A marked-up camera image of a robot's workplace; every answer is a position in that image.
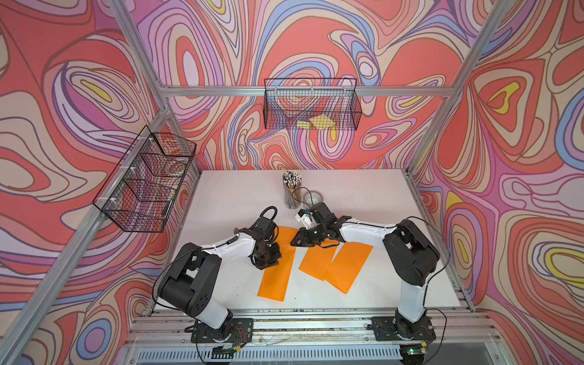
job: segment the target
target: black cable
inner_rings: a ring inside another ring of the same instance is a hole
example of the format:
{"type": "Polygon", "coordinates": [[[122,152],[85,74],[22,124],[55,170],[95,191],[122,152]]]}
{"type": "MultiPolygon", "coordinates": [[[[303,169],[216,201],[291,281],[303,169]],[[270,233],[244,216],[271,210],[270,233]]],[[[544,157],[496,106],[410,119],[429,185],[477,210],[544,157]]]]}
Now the black cable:
{"type": "Polygon", "coordinates": [[[331,248],[331,247],[337,247],[338,245],[340,245],[340,241],[337,241],[338,243],[336,245],[328,245],[328,246],[320,246],[320,248],[331,248]]]}
{"type": "MultiPolygon", "coordinates": [[[[426,221],[425,219],[422,219],[420,217],[416,217],[414,215],[409,216],[406,219],[410,219],[410,218],[416,218],[419,219],[421,221],[423,221],[424,223],[426,223],[426,225],[428,225],[431,229],[433,229],[434,231],[436,231],[439,235],[440,238],[442,239],[442,242],[448,247],[448,245],[446,244],[446,240],[444,238],[444,235],[442,234],[442,232],[440,232],[437,228],[435,228],[433,225],[431,225],[428,221],[426,221]]],[[[446,264],[440,269],[438,270],[438,272],[434,275],[432,275],[430,277],[430,279],[428,279],[427,283],[426,283],[426,291],[424,292],[424,299],[422,300],[423,303],[423,307],[426,308],[426,294],[428,293],[428,285],[430,284],[430,281],[432,281],[432,279],[434,279],[434,277],[436,277],[440,272],[442,272],[442,270],[444,270],[446,268],[446,266],[448,266],[450,264],[450,261],[452,260],[452,252],[449,251],[449,256],[448,256],[448,261],[446,262],[446,264]]],[[[438,308],[426,308],[426,309],[434,309],[437,310],[438,312],[442,313],[442,315],[444,316],[444,329],[442,331],[442,338],[440,339],[440,344],[438,345],[438,348],[436,349],[436,352],[434,352],[434,354],[432,356],[430,356],[429,359],[427,359],[426,361],[424,361],[424,364],[428,364],[428,362],[430,362],[430,360],[432,358],[434,358],[434,356],[436,356],[436,354],[438,354],[438,351],[440,351],[440,348],[442,347],[442,341],[444,341],[444,333],[446,332],[446,325],[448,324],[448,318],[446,317],[446,314],[444,314],[443,311],[439,310],[438,308]]]]}
{"type": "Polygon", "coordinates": [[[427,309],[437,310],[438,312],[442,313],[442,315],[444,316],[444,329],[442,330],[442,338],[440,339],[440,344],[438,345],[436,352],[434,352],[434,354],[432,356],[430,356],[429,359],[427,359],[426,361],[423,362],[424,365],[428,364],[428,362],[430,362],[430,360],[433,359],[434,356],[436,356],[436,354],[438,354],[438,351],[440,351],[440,348],[442,347],[442,341],[444,341],[444,333],[446,332],[446,325],[448,324],[448,317],[446,317],[446,314],[444,314],[443,311],[439,310],[438,308],[427,308],[427,309]]]}
{"type": "MultiPolygon", "coordinates": [[[[306,204],[306,206],[308,207],[308,209],[310,209],[310,207],[311,207],[311,206],[310,206],[310,204],[306,203],[305,201],[302,201],[302,200],[296,199],[296,198],[294,197],[294,192],[295,192],[296,190],[299,190],[299,189],[306,189],[306,190],[308,190],[308,188],[307,188],[307,187],[304,187],[304,186],[297,187],[297,188],[296,188],[296,189],[294,189],[294,191],[291,193],[291,197],[292,197],[292,199],[294,199],[295,201],[299,201],[299,202],[300,202],[300,203],[302,203],[302,204],[306,204]]],[[[314,205],[314,201],[313,201],[313,199],[312,199],[312,192],[311,192],[310,190],[308,190],[308,192],[310,193],[310,202],[312,203],[312,205],[314,205]]]]}
{"type": "Polygon", "coordinates": [[[278,236],[280,235],[280,227],[278,225],[276,225],[276,228],[278,228],[278,233],[276,233],[276,236],[272,240],[272,243],[276,242],[276,240],[278,239],[278,236]]]}
{"type": "Polygon", "coordinates": [[[268,208],[265,208],[262,213],[259,215],[260,217],[263,217],[264,214],[266,214],[266,212],[268,210],[273,210],[274,211],[274,215],[269,218],[270,221],[273,221],[274,218],[276,218],[277,214],[278,214],[278,208],[276,208],[275,206],[269,206],[268,208]]]}
{"type": "Polygon", "coordinates": [[[154,300],[154,303],[160,305],[161,307],[168,308],[170,310],[176,310],[175,307],[169,307],[168,305],[164,305],[164,304],[159,303],[157,301],[157,298],[154,296],[154,288],[156,287],[156,283],[158,282],[158,280],[160,279],[160,277],[162,276],[162,274],[164,274],[172,264],[174,264],[175,262],[177,262],[181,258],[185,257],[186,255],[189,255],[189,254],[191,254],[193,252],[200,251],[200,250],[204,250],[204,249],[206,250],[206,249],[218,248],[218,247],[221,247],[221,246],[224,246],[224,245],[228,244],[229,242],[230,242],[230,240],[228,240],[227,242],[225,242],[225,243],[223,243],[223,244],[221,244],[219,246],[209,247],[209,248],[199,247],[199,248],[196,248],[194,250],[187,251],[187,252],[183,253],[182,255],[178,256],[176,259],[174,259],[170,264],[166,265],[166,267],[164,267],[164,269],[162,269],[160,271],[160,274],[158,274],[158,276],[154,280],[154,283],[152,284],[152,300],[154,300]]]}
{"type": "Polygon", "coordinates": [[[314,205],[314,200],[312,199],[312,192],[310,191],[310,189],[307,187],[301,186],[301,187],[297,187],[296,189],[294,189],[294,191],[300,190],[300,189],[306,189],[306,191],[308,191],[308,194],[310,194],[310,202],[312,203],[312,205],[314,205]]]}
{"type": "Polygon", "coordinates": [[[410,215],[410,216],[409,216],[408,218],[406,218],[406,219],[410,219],[410,218],[416,218],[416,219],[419,219],[419,220],[421,220],[422,222],[426,223],[426,224],[427,224],[427,225],[428,225],[428,226],[429,226],[431,229],[435,230],[435,231],[436,231],[436,232],[437,232],[437,233],[440,235],[440,237],[442,237],[442,241],[444,241],[444,236],[442,236],[442,232],[440,232],[440,231],[439,231],[437,228],[435,228],[433,225],[431,225],[431,224],[430,224],[430,223],[429,223],[427,220],[425,220],[425,219],[421,219],[420,217],[416,217],[415,215],[410,215]]]}
{"type": "Polygon", "coordinates": [[[385,333],[386,335],[395,335],[397,333],[397,331],[394,331],[394,332],[386,331],[385,329],[383,329],[383,328],[381,328],[379,326],[375,326],[373,324],[367,325],[367,329],[370,330],[370,331],[373,331],[374,328],[377,328],[377,330],[385,333]]]}
{"type": "Polygon", "coordinates": [[[368,225],[370,227],[377,227],[377,228],[395,228],[395,227],[397,227],[396,225],[392,225],[390,227],[387,227],[387,226],[383,226],[383,225],[375,225],[375,224],[369,224],[369,223],[364,223],[364,222],[345,222],[345,224],[349,224],[349,223],[357,224],[357,225],[368,225]]]}
{"type": "Polygon", "coordinates": [[[194,336],[193,336],[193,340],[194,340],[194,348],[197,349],[197,355],[199,356],[199,358],[201,359],[201,362],[204,365],[207,365],[207,363],[205,362],[205,360],[203,360],[203,357],[201,356],[201,354],[199,353],[199,345],[197,344],[197,329],[194,329],[194,336]]]}

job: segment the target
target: psychedelic wall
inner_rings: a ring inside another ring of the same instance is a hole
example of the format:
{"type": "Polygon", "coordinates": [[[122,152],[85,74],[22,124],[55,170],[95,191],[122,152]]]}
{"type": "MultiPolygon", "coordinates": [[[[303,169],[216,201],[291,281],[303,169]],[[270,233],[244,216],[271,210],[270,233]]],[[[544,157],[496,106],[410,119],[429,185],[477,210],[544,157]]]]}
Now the psychedelic wall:
{"type": "Polygon", "coordinates": [[[584,364],[584,3],[517,1],[416,170],[518,364],[584,364]]]}
{"type": "MultiPolygon", "coordinates": [[[[107,2],[0,1],[0,335],[157,111],[107,2]]],[[[164,234],[104,223],[19,364],[111,361],[191,185],[164,234]]]]}
{"type": "MultiPolygon", "coordinates": [[[[161,83],[353,76],[451,85],[488,11],[475,1],[147,0],[131,14],[161,83]]],[[[440,98],[363,97],[359,129],[266,131],[263,98],[171,98],[202,169],[403,168],[440,98]]]]}

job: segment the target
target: black mounting plate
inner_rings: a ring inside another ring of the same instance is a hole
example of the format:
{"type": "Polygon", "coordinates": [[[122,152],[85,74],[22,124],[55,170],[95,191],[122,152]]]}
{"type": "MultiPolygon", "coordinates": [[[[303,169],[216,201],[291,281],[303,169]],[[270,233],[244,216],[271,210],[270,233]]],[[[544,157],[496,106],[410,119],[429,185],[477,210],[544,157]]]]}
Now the black mounting plate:
{"type": "Polygon", "coordinates": [[[197,326],[197,329],[193,331],[190,336],[190,341],[192,343],[242,343],[251,342],[253,335],[253,318],[234,318],[231,324],[231,334],[225,341],[217,342],[211,337],[211,332],[208,330],[207,326],[201,325],[197,326]],[[241,332],[234,327],[239,327],[244,331],[244,338],[242,339],[241,332]]]}
{"type": "MultiPolygon", "coordinates": [[[[403,341],[396,333],[396,327],[394,324],[395,317],[371,317],[371,324],[373,325],[373,333],[375,333],[376,341],[403,341]]],[[[418,323],[420,331],[414,334],[412,341],[434,341],[436,339],[436,333],[434,332],[434,327],[430,322],[428,316],[424,316],[420,319],[418,323]]]]}

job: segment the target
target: vent grille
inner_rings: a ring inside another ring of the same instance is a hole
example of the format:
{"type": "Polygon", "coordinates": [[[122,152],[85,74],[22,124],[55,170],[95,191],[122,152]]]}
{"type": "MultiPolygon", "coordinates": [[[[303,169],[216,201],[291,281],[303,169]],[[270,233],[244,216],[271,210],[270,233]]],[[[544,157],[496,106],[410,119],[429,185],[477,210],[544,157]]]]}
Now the vent grille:
{"type": "MultiPolygon", "coordinates": [[[[206,363],[225,362],[212,359],[211,348],[199,347],[206,363]]],[[[197,360],[197,351],[184,347],[151,347],[142,349],[138,364],[187,364],[197,360]]],[[[249,346],[237,352],[233,362],[251,361],[327,361],[327,360],[401,360],[399,345],[348,346],[249,346]]]]}

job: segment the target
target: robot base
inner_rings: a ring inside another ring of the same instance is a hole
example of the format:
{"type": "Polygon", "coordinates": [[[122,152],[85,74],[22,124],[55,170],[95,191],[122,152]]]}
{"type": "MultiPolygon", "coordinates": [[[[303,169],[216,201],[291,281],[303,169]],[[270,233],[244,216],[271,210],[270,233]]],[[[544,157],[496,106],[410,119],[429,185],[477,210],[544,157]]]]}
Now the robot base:
{"type": "Polygon", "coordinates": [[[253,336],[252,318],[234,318],[232,321],[226,321],[224,326],[228,326],[228,328],[213,329],[204,323],[199,323],[194,326],[190,341],[192,343],[251,342],[253,336]],[[244,336],[235,327],[242,329],[244,336]]]}
{"type": "Polygon", "coordinates": [[[414,324],[403,323],[404,319],[396,317],[372,317],[372,326],[369,329],[375,333],[376,341],[403,341],[403,340],[421,340],[431,342],[436,339],[434,327],[430,318],[424,315],[414,324]]]}

